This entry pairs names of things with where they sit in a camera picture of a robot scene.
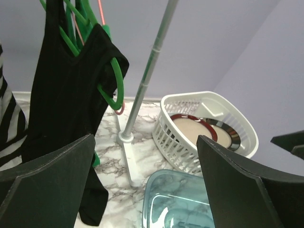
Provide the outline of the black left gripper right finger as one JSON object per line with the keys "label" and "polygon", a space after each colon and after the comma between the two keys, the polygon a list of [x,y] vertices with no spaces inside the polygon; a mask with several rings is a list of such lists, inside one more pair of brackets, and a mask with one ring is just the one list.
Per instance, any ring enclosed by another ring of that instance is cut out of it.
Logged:
{"label": "black left gripper right finger", "polygon": [[302,228],[304,178],[279,171],[200,135],[199,161],[217,228]]}

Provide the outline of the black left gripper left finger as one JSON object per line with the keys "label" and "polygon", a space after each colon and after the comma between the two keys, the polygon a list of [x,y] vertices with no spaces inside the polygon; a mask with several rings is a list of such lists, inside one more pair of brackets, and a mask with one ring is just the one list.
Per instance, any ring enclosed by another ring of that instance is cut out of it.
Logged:
{"label": "black left gripper left finger", "polygon": [[0,173],[2,228],[72,228],[94,156],[86,135]]}

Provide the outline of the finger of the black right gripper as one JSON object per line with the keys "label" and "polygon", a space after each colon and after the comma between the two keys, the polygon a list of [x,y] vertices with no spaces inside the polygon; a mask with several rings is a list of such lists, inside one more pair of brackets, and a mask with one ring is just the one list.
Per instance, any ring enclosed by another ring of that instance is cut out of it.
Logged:
{"label": "finger of the black right gripper", "polygon": [[290,152],[292,155],[304,159],[304,131],[275,136],[271,143]]}

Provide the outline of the pink wire hanger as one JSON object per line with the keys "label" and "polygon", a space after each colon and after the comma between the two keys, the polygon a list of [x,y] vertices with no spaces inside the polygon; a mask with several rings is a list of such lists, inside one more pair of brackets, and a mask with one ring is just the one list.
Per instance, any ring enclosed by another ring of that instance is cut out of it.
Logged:
{"label": "pink wire hanger", "polygon": [[[93,13],[93,10],[91,9],[89,1],[88,0],[81,0],[80,2],[81,3],[79,5],[83,5],[82,8],[86,12],[88,24],[93,26],[94,24],[97,23],[97,19],[96,19],[94,13]],[[109,26],[105,22],[105,16],[104,16],[104,11],[103,11],[102,1],[98,0],[97,2],[98,2],[99,13],[100,13],[100,17],[101,17],[102,27],[106,31],[109,38],[111,38]],[[122,70],[121,70],[121,67],[118,63],[117,58],[115,58],[115,57],[112,58],[110,63],[111,63],[111,67],[113,69],[115,79],[116,79],[116,84],[117,84],[117,92],[118,92],[117,100],[115,101],[114,99],[110,98],[107,95],[104,96],[105,93],[104,93],[104,91],[103,91],[103,89],[100,85],[97,88],[98,88],[99,92],[102,94],[102,96],[105,98],[107,103],[110,105],[110,107],[115,111],[115,113],[117,115],[121,115],[124,112],[124,108],[125,108],[123,74],[122,74]]]}

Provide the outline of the green velvet hanger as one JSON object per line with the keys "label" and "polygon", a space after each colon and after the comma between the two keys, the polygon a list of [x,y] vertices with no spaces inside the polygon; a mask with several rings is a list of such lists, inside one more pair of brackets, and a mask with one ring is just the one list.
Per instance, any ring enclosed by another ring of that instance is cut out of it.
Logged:
{"label": "green velvet hanger", "polygon": [[94,110],[123,105],[125,56],[86,0],[43,0],[45,34],[31,91],[32,104]]}

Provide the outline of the green tank top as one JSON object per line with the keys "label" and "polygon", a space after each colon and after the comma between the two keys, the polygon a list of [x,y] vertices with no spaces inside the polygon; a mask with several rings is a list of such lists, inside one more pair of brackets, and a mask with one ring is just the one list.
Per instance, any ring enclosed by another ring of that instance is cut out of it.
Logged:
{"label": "green tank top", "polygon": [[97,167],[100,165],[100,158],[96,152],[94,152],[94,162],[92,164],[93,167]]}

